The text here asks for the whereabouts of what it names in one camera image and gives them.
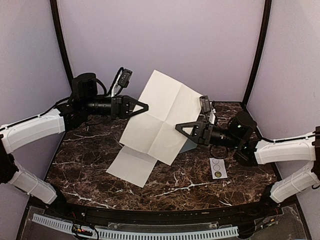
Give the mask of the light blue paper envelope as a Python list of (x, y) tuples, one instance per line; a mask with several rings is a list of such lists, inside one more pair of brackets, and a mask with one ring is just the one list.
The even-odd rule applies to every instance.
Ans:
[[(190, 127), (185, 127), (183, 130), (189, 135), (193, 134), (193, 130)], [(183, 147), (180, 149), (180, 154), (185, 153), (187, 151), (193, 150), (197, 147), (197, 144), (190, 139), (187, 139), (184, 143)]]

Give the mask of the white letter sheet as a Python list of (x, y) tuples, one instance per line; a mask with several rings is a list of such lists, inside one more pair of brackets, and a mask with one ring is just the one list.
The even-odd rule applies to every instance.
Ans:
[(171, 165), (187, 141), (176, 125), (198, 119), (200, 97), (183, 83), (154, 70), (139, 98), (148, 111), (129, 119), (120, 143)]

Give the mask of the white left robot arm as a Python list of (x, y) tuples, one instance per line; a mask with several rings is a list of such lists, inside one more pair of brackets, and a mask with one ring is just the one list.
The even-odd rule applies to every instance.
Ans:
[(132, 71), (120, 68), (109, 89), (93, 72), (82, 73), (71, 80), (71, 94), (57, 101), (43, 113), (4, 124), (0, 127), (0, 182), (16, 187), (27, 195), (51, 205), (60, 218), (67, 218), (70, 206), (60, 190), (23, 167), (13, 153), (28, 145), (35, 145), (53, 135), (77, 129), (89, 116), (129, 119), (148, 111), (149, 106), (128, 95)]

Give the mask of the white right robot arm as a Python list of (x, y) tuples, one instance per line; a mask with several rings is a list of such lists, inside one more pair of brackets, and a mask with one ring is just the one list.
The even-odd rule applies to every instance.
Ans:
[(320, 128), (305, 135), (267, 139), (252, 138), (257, 127), (249, 113), (239, 111), (227, 128), (204, 121), (179, 123), (175, 129), (198, 145), (234, 149), (233, 158), (242, 166), (255, 167), (275, 162), (306, 161), (307, 164), (281, 181), (268, 185), (255, 213), (266, 217), (287, 198), (320, 185)]

